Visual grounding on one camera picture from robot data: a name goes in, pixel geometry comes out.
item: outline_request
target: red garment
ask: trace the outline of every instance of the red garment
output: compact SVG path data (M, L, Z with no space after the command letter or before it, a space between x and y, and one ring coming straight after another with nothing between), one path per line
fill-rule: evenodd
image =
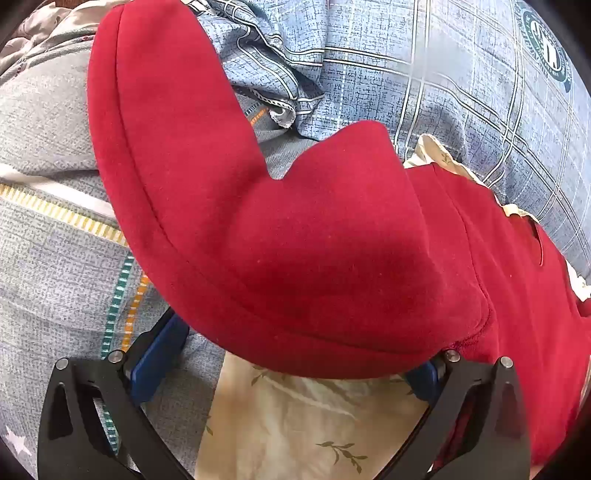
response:
M386 129L353 124L272 180L216 52L178 0L114 9L95 38L89 119L140 265L174 310L277 371L369 378L445 348L510 356L532 462L575 419L587 320L564 258L486 188L404 170Z

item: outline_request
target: green logo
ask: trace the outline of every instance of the green logo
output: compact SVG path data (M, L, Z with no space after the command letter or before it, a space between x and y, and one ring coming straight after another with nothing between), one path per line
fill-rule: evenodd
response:
M541 18L521 0L515 4L515 16L531 54L554 80L564 83L564 91L568 93L572 75L564 48Z

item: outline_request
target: plaid pattern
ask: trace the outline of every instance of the plaid pattern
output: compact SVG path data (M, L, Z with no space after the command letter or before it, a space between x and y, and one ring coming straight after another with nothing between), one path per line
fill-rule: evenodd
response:
M321 140L360 119L402 160L422 133L517 203L591 278L589 94L536 13L512 0L190 2L230 81Z

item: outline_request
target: star print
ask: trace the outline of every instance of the star print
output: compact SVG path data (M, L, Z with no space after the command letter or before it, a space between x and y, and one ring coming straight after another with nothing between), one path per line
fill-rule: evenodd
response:
M6 438L6 440L8 440L9 443L12 443L12 446L14 447L17 455L21 452L25 452L28 456L31 456L31 452L29 452L29 449L25 447L26 437L18 437L14 435L14 433L11 429L8 428L8 426L6 427L6 430L8 432L8 435L5 435L4 438Z

